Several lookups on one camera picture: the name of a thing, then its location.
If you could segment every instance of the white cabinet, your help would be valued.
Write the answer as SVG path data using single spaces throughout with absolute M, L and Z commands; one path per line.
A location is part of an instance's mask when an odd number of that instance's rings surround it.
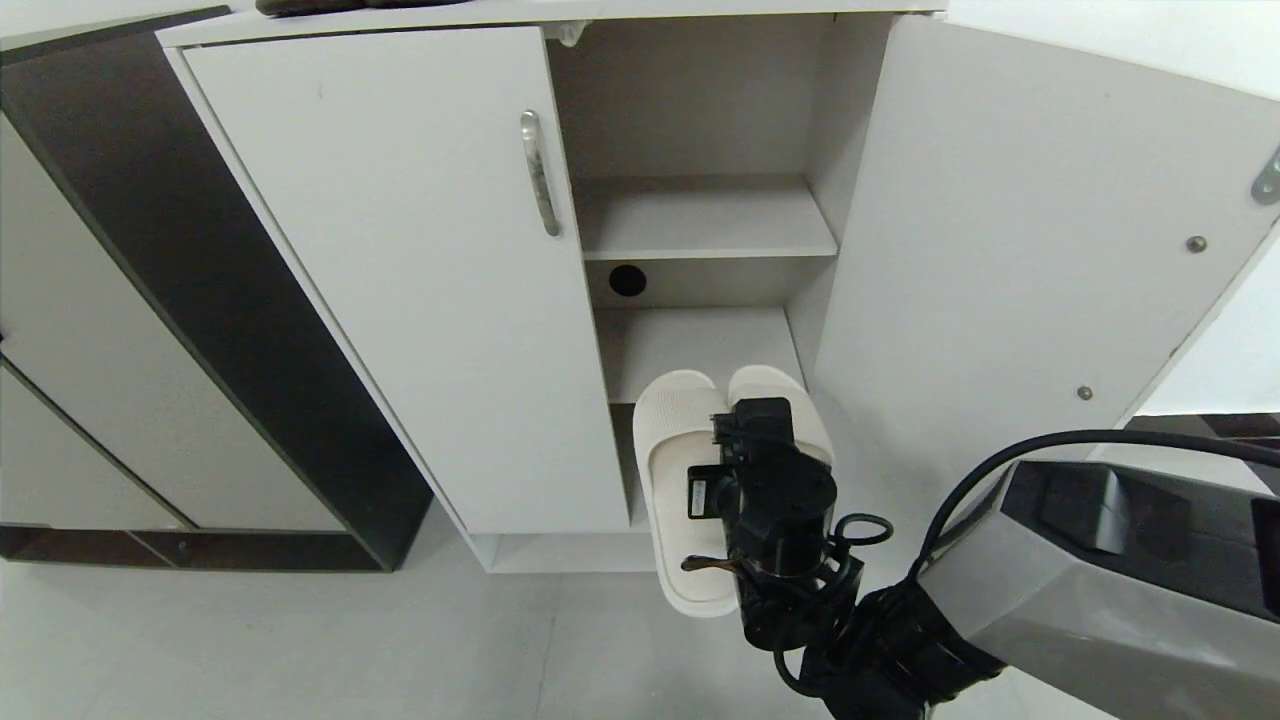
M 541 32 L 184 53 L 323 302 L 470 533 L 630 525 Z M 522 115 L 545 177 L 526 161 Z M 548 232 L 535 201 L 558 219 Z
M 161 35 L 494 571 L 644 569 L 628 404 L 667 369 L 760 361 L 835 401 L 841 509 L 899 496 L 874 552 L 905 559 L 977 459 L 1125 420 L 1280 214 L 1248 193 L 1280 104 L 938 18 L 732 5 L 599 3 L 545 50 L 430 26 L 571 4 Z

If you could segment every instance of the floor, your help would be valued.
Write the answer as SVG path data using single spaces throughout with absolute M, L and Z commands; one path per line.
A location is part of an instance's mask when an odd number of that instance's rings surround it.
M 788 720 L 736 618 L 654 575 L 486 575 L 433 509 L 393 575 L 0 564 L 0 717 Z M 1106 717 L 1015 671 L 940 720 Z

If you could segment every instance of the cabinet door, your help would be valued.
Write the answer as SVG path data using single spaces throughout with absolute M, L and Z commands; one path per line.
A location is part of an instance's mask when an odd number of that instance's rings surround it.
M 5 356 L 201 528 L 340 530 L 147 306 L 8 118 L 0 156 Z
M 627 527 L 541 33 L 183 53 L 253 188 L 467 530 Z M 541 120 L 553 237 L 521 114 Z
M 180 528 L 177 518 L 0 366 L 0 523 Z
M 899 19 L 818 383 L 925 512 L 1005 445 L 1114 427 L 1267 237 L 1277 143 L 1277 102 Z

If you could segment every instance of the black cable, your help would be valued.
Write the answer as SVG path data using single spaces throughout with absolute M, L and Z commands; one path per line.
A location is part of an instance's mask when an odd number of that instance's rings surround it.
M 817 610 L 818 606 L 827 602 L 827 598 L 836 594 L 838 587 L 849 579 L 849 569 L 852 564 L 852 557 L 845 555 L 840 560 L 840 565 L 836 568 L 836 575 L 831 579 L 831 582 L 823 585 L 820 591 L 813 593 L 813 597 L 809 598 L 809 602 L 804 603 L 800 612 L 788 616 L 782 626 L 778 628 L 778 639 L 773 642 L 773 667 L 777 669 L 778 676 L 782 678 L 782 682 L 791 688 L 792 692 L 800 693 L 805 697 L 822 697 L 820 688 L 806 685 L 800 680 L 800 678 L 791 674 L 791 669 L 787 667 L 787 656 L 785 655 L 786 650 L 783 648 L 786 648 L 787 642 L 791 639 L 791 633 L 795 632 L 800 620 Z
M 1010 445 L 1009 447 L 983 460 L 977 468 L 970 470 L 964 479 L 960 480 L 955 489 L 947 495 L 947 498 L 942 501 L 938 511 L 934 512 L 933 520 L 929 523 L 929 529 L 924 533 L 924 542 L 920 543 L 920 553 L 915 557 L 915 561 L 911 564 L 911 569 L 908 570 L 904 580 L 915 580 L 919 578 L 920 570 L 923 570 L 924 564 L 928 562 L 929 553 L 933 552 L 938 537 L 942 534 L 942 528 L 947 524 L 947 520 L 951 519 L 951 514 L 956 511 L 964 498 L 978 486 L 978 483 L 986 479 L 987 475 L 998 470 L 1005 462 L 1016 460 L 1023 455 L 1036 452 L 1037 450 L 1061 447 L 1064 445 L 1094 443 L 1148 445 L 1156 447 L 1171 447 L 1176 450 L 1190 450 L 1196 452 L 1207 452 L 1210 455 L 1220 455 L 1224 457 L 1234 457 L 1235 460 L 1257 462 L 1258 465 L 1280 469 L 1280 452 L 1256 445 L 1245 445 L 1221 438 L 1157 433 L 1151 430 L 1068 430 L 1028 438 Z
M 881 532 L 878 536 L 870 536 L 865 538 L 849 538 L 845 537 L 845 528 L 850 523 L 869 523 L 872 525 L 878 525 L 883 532 Z M 872 515 L 870 512 L 850 512 L 849 515 L 845 515 L 836 523 L 836 529 L 832 530 L 832 534 L 838 537 L 841 541 L 849 543 L 850 546 L 855 547 L 879 544 L 887 541 L 888 538 L 893 537 L 893 523 L 890 523 L 888 519 L 881 518 L 879 515 Z
M 846 538 L 845 528 L 850 523 L 870 523 L 873 525 L 879 525 L 883 532 L 868 538 Z M 773 667 L 777 669 L 778 676 L 782 678 L 782 682 L 791 688 L 792 692 L 800 693 L 805 697 L 822 697 L 822 688 L 814 688 L 804 684 L 799 678 L 792 675 L 791 669 L 787 667 L 787 659 L 785 655 L 786 651 L 783 648 L 791 641 L 791 633 L 795 632 L 800 621 L 808 618 L 810 612 L 826 603 L 831 597 L 846 589 L 845 585 L 849 582 L 849 573 L 854 566 L 854 559 L 849 553 L 849 550 L 852 546 L 877 544 L 891 537 L 893 537 L 893 524 L 879 515 L 872 515 L 869 512 L 850 512 L 836 523 L 835 532 L 832 532 L 828 537 L 828 541 L 840 548 L 841 553 L 840 562 L 836 566 L 836 574 L 822 587 L 820 591 L 815 592 L 813 597 L 805 602 L 799 612 L 787 618 L 786 623 L 783 623 L 778 629 L 778 638 L 773 643 Z

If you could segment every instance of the cabinet top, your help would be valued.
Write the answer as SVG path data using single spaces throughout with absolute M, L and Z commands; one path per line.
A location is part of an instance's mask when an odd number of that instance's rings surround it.
M 554 23 L 621 18 L 772 15 L 945 10 L 948 0 L 471 0 L 458 5 L 365 9 L 301 18 L 269 18 L 242 10 L 221 18 L 163 29 L 165 47 L 428 28 L 440 26 Z

